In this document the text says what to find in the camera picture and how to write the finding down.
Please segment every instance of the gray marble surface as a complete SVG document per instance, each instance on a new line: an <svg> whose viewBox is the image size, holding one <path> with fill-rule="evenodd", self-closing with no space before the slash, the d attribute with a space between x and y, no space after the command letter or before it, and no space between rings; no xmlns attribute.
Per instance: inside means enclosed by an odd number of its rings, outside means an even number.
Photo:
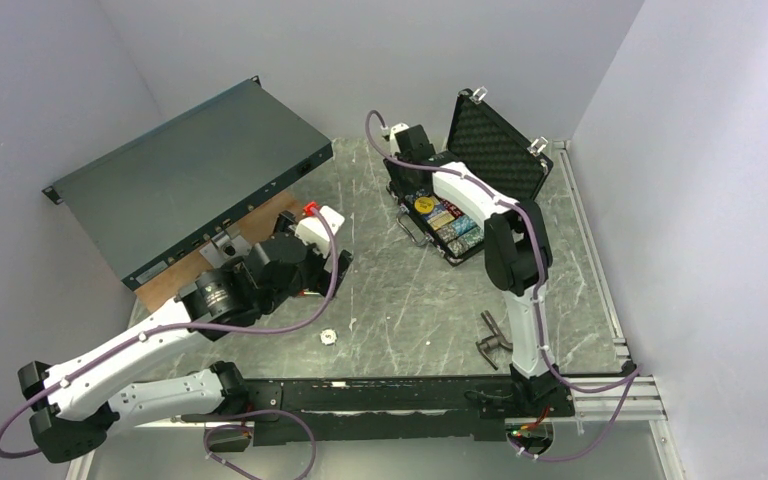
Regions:
<svg viewBox="0 0 768 480"><path fill-rule="evenodd" d="M596 287L570 189L558 166L538 203L554 255L547 291L551 346L562 371L615 372L609 321ZM378 377L494 373L475 342L489 331L479 317L489 310L509 334L501 293L484 272L483 253L451 267L433 247L414 246L395 223L398 212L384 187L381 158L362 139L334 141L334 158L292 187L301 201L316 200L346 217L337 236L354 263L337 298L313 325L285 335L227 335L204 351L172 359L146 380L233 361L249 378ZM257 327L297 323L320 297L288 300ZM145 318L139 305L131 324ZM320 341L337 332L334 345ZM505 373L510 354L496 350Z"/></svg>

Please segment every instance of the white wall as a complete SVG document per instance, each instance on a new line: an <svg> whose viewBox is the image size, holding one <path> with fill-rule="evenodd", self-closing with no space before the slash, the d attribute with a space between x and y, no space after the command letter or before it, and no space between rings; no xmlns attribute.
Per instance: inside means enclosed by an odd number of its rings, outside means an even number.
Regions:
<svg viewBox="0 0 768 480"><path fill-rule="evenodd" d="M689 478L768 478L768 0L647 0L572 160Z"/></svg>
<svg viewBox="0 0 768 480"><path fill-rule="evenodd" d="M455 95L526 134L569 138L643 0L100 0L166 118L259 74L329 136L448 131Z"/></svg>
<svg viewBox="0 0 768 480"><path fill-rule="evenodd" d="M159 122L95 2L0 1L0 422L22 400L19 367L122 331L133 298L40 189ZM26 417L5 445L33 447ZM0 459L0 479L63 478L65 468Z"/></svg>

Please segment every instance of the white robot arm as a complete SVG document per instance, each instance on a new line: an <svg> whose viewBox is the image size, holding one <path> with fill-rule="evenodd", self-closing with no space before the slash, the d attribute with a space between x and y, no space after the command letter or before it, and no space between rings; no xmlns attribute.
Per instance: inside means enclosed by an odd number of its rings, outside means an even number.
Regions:
<svg viewBox="0 0 768 480"><path fill-rule="evenodd" d="M329 207L319 214L336 234L343 217ZM245 411L249 396L233 363L216 362L189 375L133 383L164 359L204 348L225 335L215 330L184 328L193 323L248 327L303 290L325 294L332 272L325 270L330 237L315 217L295 224L282 214L269 240L246 257L210 270L180 290L150 317L97 348L57 365L31 362L19 370L26 399L59 384L33 405L34 442L46 458L59 463L80 457L107 437L136 425L182 414L229 415ZM343 251L337 262L337 285L352 257ZM181 328L146 335L158 327ZM126 341L135 343L122 348ZM70 382L78 368L117 353Z"/></svg>
<svg viewBox="0 0 768 480"><path fill-rule="evenodd" d="M539 397L559 387L542 358L533 316L535 301L539 302L541 312L546 311L543 305L545 287L541 286L541 291L534 295L538 283L536 258L544 262L544 269L548 269L552 262L540 208L531 200L516 200L488 185L479 186L467 179L467 176L477 177L451 152L436 153L421 125L397 124L386 131L385 139L391 154L399 161L419 166L419 170L391 170L397 189L401 188L405 193L420 188L431 191L457 206L484 231L487 274L502 291L511 325L511 375L515 393L519 389L518 400L522 403L540 403ZM505 204L519 205L528 213L540 243L540 255L534 255L530 242L523 236L522 221ZM545 315L540 321L543 330L547 331ZM553 364L551 350L548 346L542 348L549 363Z"/></svg>
<svg viewBox="0 0 768 480"><path fill-rule="evenodd" d="M442 165L442 167L448 170L455 170L462 175L457 176L450 173L434 172L432 174L434 194L452 202L482 229L484 228L485 221L489 220L491 216L503 216L510 212L509 208L499 205L497 203L498 200L504 200L511 204L518 203L513 198L502 195L492 187L488 187L493 192L493 196L490 197L477 185L464 179L463 175L472 175L472 173L462 162L449 162ZM536 286L532 285L519 295L510 290L502 292L502 296L505 299L505 307L508 310L508 321L511 324L511 343L514 347L511 362L514 368L519 370L526 378L537 377L549 370L546 362L540 358L538 350L537 326L531 311L534 288ZM544 307L545 289L545 286L541 287L540 291L537 292L540 309L543 312L546 311ZM542 321L544 322L543 330L547 331L545 316L542 317ZM550 360L554 362L551 350L547 353Z"/></svg>

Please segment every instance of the case lid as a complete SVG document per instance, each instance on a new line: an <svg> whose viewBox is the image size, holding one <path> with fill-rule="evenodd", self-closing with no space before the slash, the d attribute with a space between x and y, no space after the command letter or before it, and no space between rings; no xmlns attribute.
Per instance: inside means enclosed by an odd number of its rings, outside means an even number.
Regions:
<svg viewBox="0 0 768 480"><path fill-rule="evenodd" d="M531 141L470 89L455 102L446 149L488 185L515 199L531 199L543 186L554 163L529 151Z"/></svg>

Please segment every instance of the open case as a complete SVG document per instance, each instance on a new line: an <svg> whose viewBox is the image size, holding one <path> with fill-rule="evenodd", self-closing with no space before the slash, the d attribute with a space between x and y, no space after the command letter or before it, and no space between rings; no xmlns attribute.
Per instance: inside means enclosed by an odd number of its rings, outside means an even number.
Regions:
<svg viewBox="0 0 768 480"><path fill-rule="evenodd" d="M484 101L486 94L484 87L458 92L446 150L499 192L533 200L553 167L543 153L547 142L542 137L533 142L525 138ZM387 191L400 209L396 222L414 244L432 244L452 266L481 251L484 235L479 225L446 199L407 187L406 169L386 160L384 165L390 174ZM421 231L419 238L404 217Z"/></svg>

